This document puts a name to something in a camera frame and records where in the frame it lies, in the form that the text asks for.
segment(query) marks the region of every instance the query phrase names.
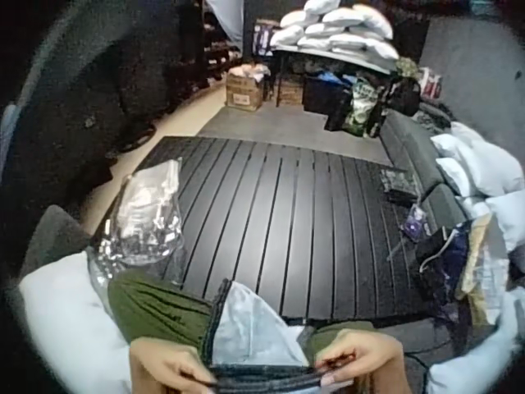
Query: white cushion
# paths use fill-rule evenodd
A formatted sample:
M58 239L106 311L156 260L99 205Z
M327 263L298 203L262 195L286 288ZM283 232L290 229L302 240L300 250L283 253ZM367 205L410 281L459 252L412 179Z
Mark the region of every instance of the white cushion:
M498 219L507 251L525 245L525 190L486 199L486 204Z
M294 25L306 27L317 23L317 21L319 21L319 16L317 15L308 14L305 11L293 11L283 16L281 27L283 29Z
M304 4L304 10L310 14L322 15L334 11L341 0L308 0Z
M432 365L427 394L482 394L489 392L504 374L522 345L517 305L523 308L525 290L518 287L504 294L498 329L466 355Z
M364 14L357 12L352 8L342 7L335 11L328 12L323 18L322 22L330 26L356 26L364 21Z
M325 38L325 37L331 37L334 34L340 34L345 31L344 27L337 27L337 26L328 26L325 23L315 23L313 25L310 25L306 28L304 31L304 34L307 37L312 38Z
M374 29L381 37L385 39L394 38L392 25L377 9L364 4L355 4L354 10L360 12L363 15L364 24Z
M463 141L450 134L436 135L431 140L441 157L453 158L463 167L481 194L490 197L505 194L498 169L478 157Z
M486 204L485 199L482 197L458 197L456 199L463 207L463 210L467 214L469 219L480 218L488 213L491 213L491 209Z
M398 60L399 54L395 48L386 43L385 41L380 41L378 39L368 39L367 48L372 51L379 57L382 57L385 60Z
M270 46L296 45L304 36L304 29L298 25L292 25L286 29L276 31L270 41Z
M500 179L504 194L525 189L525 177L519 161L505 149L486 141L472 140L476 156L492 168Z
M370 29L366 26L352 26L349 28L349 32L360 35L365 39L378 39L379 41L384 40L383 36L377 33L374 29Z
M20 284L31 338L75 394L129 394L129 347L91 286L86 253L29 274Z
M331 48L329 39L312 39L310 37L303 37L297 45L301 48L318 49L320 51L329 51Z
M469 146L472 146L473 141L484 141L483 137L476 131L458 121L450 123L450 134L459 138Z
M350 33L335 34L329 40L333 47L342 49L364 49L368 41L360 35Z
M456 194L469 197L477 193L476 186L456 160L453 158L437 158L436 163L447 184Z

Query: label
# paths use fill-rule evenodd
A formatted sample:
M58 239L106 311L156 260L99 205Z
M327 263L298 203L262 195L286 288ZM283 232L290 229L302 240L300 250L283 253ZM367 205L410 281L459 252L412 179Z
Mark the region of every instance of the label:
M247 94L236 94L236 93L233 93L233 104L236 104L236 105L249 105L249 96Z

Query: gray carpet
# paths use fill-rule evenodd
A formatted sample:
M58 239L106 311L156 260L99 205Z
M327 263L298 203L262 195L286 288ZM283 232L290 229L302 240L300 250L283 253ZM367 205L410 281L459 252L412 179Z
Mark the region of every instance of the gray carpet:
M326 117L301 107L265 103L256 112L224 107L199 137L283 144L336 153L350 158L391 165L379 138L358 138L342 131L324 131Z

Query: plastic packaging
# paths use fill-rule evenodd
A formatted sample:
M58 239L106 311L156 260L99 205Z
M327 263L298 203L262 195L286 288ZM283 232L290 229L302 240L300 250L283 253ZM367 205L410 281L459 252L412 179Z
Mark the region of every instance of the plastic packaging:
M126 269L140 268L176 286L184 281L179 169L180 160L169 160L124 180L100 244L89 252L89 275L109 312L107 285Z

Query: cardboard box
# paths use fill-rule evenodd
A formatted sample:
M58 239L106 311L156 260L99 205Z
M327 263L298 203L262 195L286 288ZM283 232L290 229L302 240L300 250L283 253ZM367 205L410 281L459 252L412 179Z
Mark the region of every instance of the cardboard box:
M263 83L254 78L233 76L226 78L226 105L228 107L257 111L263 104Z

